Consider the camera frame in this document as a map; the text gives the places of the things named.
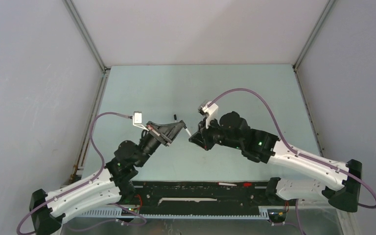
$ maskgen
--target light blue table surface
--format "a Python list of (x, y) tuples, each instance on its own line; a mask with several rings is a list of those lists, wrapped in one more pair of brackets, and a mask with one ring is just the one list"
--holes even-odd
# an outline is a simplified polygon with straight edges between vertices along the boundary
[[(99, 113), (131, 115), (142, 111), (143, 122), (173, 122), (183, 119), (189, 130), (197, 131), (202, 116), (198, 106), (232, 88), (248, 88), (270, 105), (286, 139), (306, 151), (319, 154), (291, 65), (172, 65), (114, 66), (107, 81)], [(265, 106), (252, 94), (236, 92), (217, 102), (219, 117), (236, 111), (248, 124), (273, 134), (275, 126)], [(124, 140), (139, 143), (141, 129), (129, 119), (104, 116), (94, 130), (94, 141), (106, 162)], [(100, 159), (91, 147), (83, 177), (100, 168)], [(236, 149), (215, 145), (205, 151), (188, 142), (181, 131), (170, 147), (160, 146), (134, 180), (157, 181), (262, 181), (271, 177), (306, 178), (281, 166), (254, 163)]]

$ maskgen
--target white strip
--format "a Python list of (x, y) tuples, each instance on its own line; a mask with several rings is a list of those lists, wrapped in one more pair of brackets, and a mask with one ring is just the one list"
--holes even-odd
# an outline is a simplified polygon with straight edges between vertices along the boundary
[(185, 131), (188, 133), (189, 137), (192, 136), (191, 132), (188, 130), (188, 128), (185, 128)]
[(231, 184), (231, 183), (223, 183), (223, 182), (218, 182), (218, 185), (221, 185), (221, 186), (237, 186), (236, 184)]
[(194, 201), (194, 202), (203, 202), (203, 201), (217, 201), (216, 198), (195, 198), (195, 197), (163, 197), (159, 200), (159, 203), (158, 205), (162, 202), (162, 201), (186, 201), (186, 202), (190, 202), (190, 201)]

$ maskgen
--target gray wall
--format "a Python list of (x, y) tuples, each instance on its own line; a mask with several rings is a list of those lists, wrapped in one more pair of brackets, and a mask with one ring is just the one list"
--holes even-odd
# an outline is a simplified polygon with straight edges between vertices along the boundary
[[(298, 74), (325, 156), (362, 161), (376, 191), (376, 0), (338, 1)], [(374, 203), (365, 189), (360, 198)], [(376, 234), (376, 210), (356, 217)]]
[(100, 78), (61, 0), (0, 0), (0, 235), (68, 179)]

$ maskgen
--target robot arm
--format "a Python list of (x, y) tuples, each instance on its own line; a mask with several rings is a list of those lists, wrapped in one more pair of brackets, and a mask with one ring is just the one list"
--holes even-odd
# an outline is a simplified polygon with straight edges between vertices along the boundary
[(205, 117), (198, 124), (198, 131), (189, 139), (190, 142), (205, 150), (212, 149), (215, 144), (236, 148), (241, 150), (244, 157), (253, 162), (292, 168), (315, 179), (290, 181), (272, 178), (267, 192), (272, 198), (277, 197), (282, 200), (323, 198), (338, 209), (347, 212), (357, 211), (360, 183), (342, 172), (303, 158), (299, 154), (309, 155), (357, 177), (361, 177), (362, 164), (360, 162), (356, 160), (347, 163), (333, 161), (292, 146), (298, 152), (294, 154), (276, 135), (250, 128), (247, 121), (236, 112), (223, 115), (218, 123), (214, 119), (218, 106), (213, 104), (208, 107), (208, 104), (209, 102), (205, 102), (199, 108), (199, 112)]
[[(39, 189), (32, 194), (30, 211), (54, 198), (31, 215), (36, 235), (50, 235), (60, 229), (62, 224), (92, 208), (130, 202), (135, 196), (131, 182), (138, 173), (135, 167), (142, 167), (161, 144), (169, 146), (181, 129), (186, 128), (183, 121), (165, 125), (149, 121), (143, 126), (139, 123), (141, 113), (136, 113), (134, 117), (138, 117), (138, 120), (133, 121), (133, 125), (142, 128), (144, 134), (139, 144), (123, 141), (115, 151), (115, 157), (105, 165), (96, 179), (91, 180), (97, 172), (65, 188), (51, 192)], [(88, 184), (58, 197), (85, 182)]]

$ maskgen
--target white wall panel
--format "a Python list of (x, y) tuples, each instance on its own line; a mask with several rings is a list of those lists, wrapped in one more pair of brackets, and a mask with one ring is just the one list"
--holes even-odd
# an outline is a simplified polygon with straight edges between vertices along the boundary
[[(327, 158), (363, 163), (376, 191), (376, 1), (337, 1), (299, 75)], [(365, 189), (361, 203), (373, 205)], [(376, 210), (356, 214), (376, 234)]]
[(327, 0), (75, 0), (106, 65), (293, 64)]
[(0, 0), (0, 235), (69, 178), (100, 78), (61, 0)]

